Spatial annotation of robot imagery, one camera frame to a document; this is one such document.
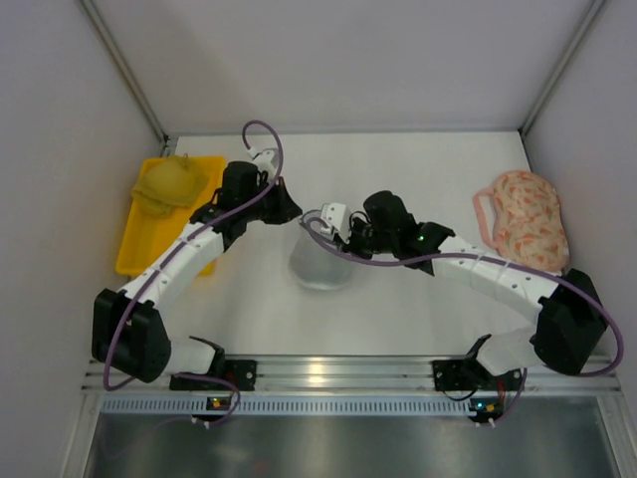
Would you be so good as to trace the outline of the white mesh laundry bag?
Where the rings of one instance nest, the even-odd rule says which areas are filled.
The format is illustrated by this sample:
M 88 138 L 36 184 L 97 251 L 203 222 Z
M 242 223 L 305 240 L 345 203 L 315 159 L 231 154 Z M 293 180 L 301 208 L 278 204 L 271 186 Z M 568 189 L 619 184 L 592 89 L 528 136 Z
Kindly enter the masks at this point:
M 295 279 L 307 289 L 342 289 L 352 277 L 353 264 L 327 252 L 314 241 L 306 226 L 315 217 L 320 217 L 317 209 L 305 212 L 299 219 L 300 233 L 290 255 L 289 269 Z M 313 221 L 311 227 L 326 242 L 333 238 L 333 235 L 324 235 L 320 231 L 321 224 L 318 221 Z

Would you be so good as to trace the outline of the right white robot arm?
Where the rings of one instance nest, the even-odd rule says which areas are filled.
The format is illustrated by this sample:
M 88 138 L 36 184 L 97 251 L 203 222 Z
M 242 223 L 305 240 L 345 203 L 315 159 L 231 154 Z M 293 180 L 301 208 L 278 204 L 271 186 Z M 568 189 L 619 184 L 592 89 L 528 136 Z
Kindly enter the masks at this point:
M 486 334 L 474 343 L 466 355 L 473 373 L 501 375 L 544 364 L 561 374 L 585 375 L 608 327 L 584 272 L 554 275 L 506 262 L 448 227 L 417 221 L 388 190 L 369 196 L 335 239 L 344 253 L 364 260 L 389 254 L 407 268 L 463 284 L 526 319 L 522 328 Z

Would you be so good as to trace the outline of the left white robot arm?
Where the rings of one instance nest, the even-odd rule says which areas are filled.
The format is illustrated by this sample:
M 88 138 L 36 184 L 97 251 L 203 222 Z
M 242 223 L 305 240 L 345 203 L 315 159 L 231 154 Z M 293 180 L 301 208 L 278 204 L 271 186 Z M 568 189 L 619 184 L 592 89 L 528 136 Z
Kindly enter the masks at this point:
M 218 377 L 224 350 L 204 339 L 170 337 L 168 308 L 205 266 L 224 254 L 252 222 L 284 225 L 302 214 L 282 177 L 275 148 L 250 161 L 229 163 L 211 201 L 191 215 L 178 237 L 144 272 L 119 290 L 102 290 L 94 302 L 92 356 L 104 371 L 150 383 L 163 375 Z

